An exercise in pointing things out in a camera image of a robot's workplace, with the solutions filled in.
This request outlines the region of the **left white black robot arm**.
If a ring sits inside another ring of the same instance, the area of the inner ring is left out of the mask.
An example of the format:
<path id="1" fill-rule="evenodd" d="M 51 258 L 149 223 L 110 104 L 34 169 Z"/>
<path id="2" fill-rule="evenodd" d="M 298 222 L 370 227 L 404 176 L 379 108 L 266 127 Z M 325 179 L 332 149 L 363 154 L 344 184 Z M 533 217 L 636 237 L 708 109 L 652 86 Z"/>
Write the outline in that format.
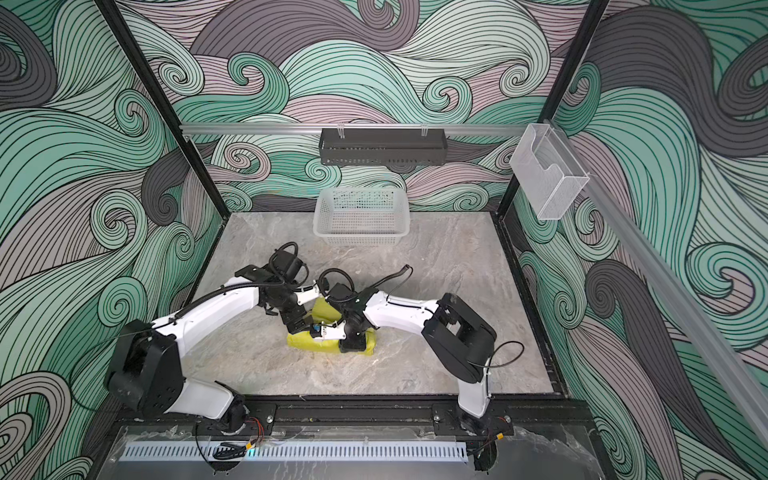
<path id="1" fill-rule="evenodd" d="M 221 382 L 207 382 L 183 373 L 183 357 L 207 336 L 236 316 L 262 308 L 278 316 L 290 334 L 309 327 L 300 300 L 300 272 L 306 264 L 295 242 L 278 247 L 262 267 L 247 265 L 222 287 L 165 317 L 126 324 L 118 335 L 104 386 L 122 405 L 143 419 L 165 414 L 197 416 L 225 435 L 239 433 L 249 410 L 245 398 Z"/>

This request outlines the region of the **yellow-green long pants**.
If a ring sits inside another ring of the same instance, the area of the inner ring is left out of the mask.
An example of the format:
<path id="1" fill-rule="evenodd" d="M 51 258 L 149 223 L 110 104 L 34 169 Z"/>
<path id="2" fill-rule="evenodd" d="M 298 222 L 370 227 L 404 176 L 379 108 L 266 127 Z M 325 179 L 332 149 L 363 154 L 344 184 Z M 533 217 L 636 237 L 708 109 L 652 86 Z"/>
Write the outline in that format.
<path id="1" fill-rule="evenodd" d="M 333 306 L 328 304 L 324 299 L 319 298 L 314 302 L 312 309 L 308 312 L 308 317 L 312 319 L 313 324 L 327 324 L 327 325 L 344 325 L 342 320 L 342 314 L 336 310 Z M 319 353 L 341 353 L 339 350 L 339 341 L 315 341 L 311 338 L 309 333 L 310 328 L 307 331 L 300 332 L 295 335 L 288 334 L 286 336 L 286 344 L 289 347 L 311 351 Z M 371 356 L 376 346 L 376 333 L 373 328 L 369 328 L 366 332 L 367 348 L 364 352 L 355 352 L 366 356 Z"/>

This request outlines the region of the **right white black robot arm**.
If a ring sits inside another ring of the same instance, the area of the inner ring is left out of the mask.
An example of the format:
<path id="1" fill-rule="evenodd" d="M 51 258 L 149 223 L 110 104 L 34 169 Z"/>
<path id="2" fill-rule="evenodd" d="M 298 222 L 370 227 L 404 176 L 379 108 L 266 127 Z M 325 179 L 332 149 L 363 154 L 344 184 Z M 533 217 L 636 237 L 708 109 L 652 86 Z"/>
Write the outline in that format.
<path id="1" fill-rule="evenodd" d="M 497 333 L 464 300 L 446 293 L 437 300 L 413 300 L 393 296 L 381 287 L 413 268 L 404 266 L 372 285 L 357 290 L 351 276 L 342 269 L 322 271 L 313 284 L 317 297 L 340 314 L 330 324 L 310 328 L 317 342 L 333 340 L 342 353 L 362 353 L 369 333 L 382 328 L 421 336 L 441 365 L 457 380 L 458 422 L 471 434 L 491 430 L 488 417 L 492 394 L 490 373 L 514 364 L 525 346 L 518 340 L 497 344 Z"/>

